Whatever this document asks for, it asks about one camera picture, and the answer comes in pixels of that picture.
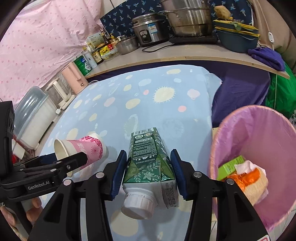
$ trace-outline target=green bag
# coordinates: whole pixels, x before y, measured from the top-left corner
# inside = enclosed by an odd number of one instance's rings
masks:
[[[285,66],[290,79],[278,75],[276,81],[276,74],[270,73],[271,84],[265,105],[282,113],[289,119],[296,108],[296,78],[286,63]]]

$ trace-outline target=pink polka dot fabric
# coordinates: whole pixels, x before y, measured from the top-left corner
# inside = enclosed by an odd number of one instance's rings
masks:
[[[102,29],[100,9],[101,0],[45,0],[23,9],[0,42],[0,98],[15,105],[44,86]]]

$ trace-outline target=carton cap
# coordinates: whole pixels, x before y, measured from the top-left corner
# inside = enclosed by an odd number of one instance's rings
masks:
[[[154,197],[141,192],[128,193],[121,207],[121,212],[133,219],[152,218],[157,206]]]

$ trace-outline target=paper cup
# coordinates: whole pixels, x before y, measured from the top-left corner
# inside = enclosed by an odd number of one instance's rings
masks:
[[[54,152],[57,160],[79,152],[84,152],[87,155],[87,163],[85,165],[67,173],[67,176],[71,177],[79,170],[89,166],[97,160],[102,159],[106,155],[106,146],[98,134],[92,133],[79,140],[56,139],[54,141]]]

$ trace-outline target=metal bolt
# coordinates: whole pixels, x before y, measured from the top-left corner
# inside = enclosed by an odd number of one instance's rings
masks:
[[[234,180],[231,179],[231,178],[228,178],[228,179],[226,180],[226,182],[227,182],[228,184],[230,184],[230,185],[233,185],[233,184],[234,184]]]
[[[202,176],[202,173],[201,173],[201,172],[194,172],[194,173],[193,173],[193,176],[199,178],[199,177]]]
[[[65,186],[69,186],[71,183],[72,183],[71,179],[66,179],[66,180],[64,181],[64,185],[65,185]]]
[[[105,176],[105,174],[103,172],[98,172],[96,174],[96,178],[103,178]]]

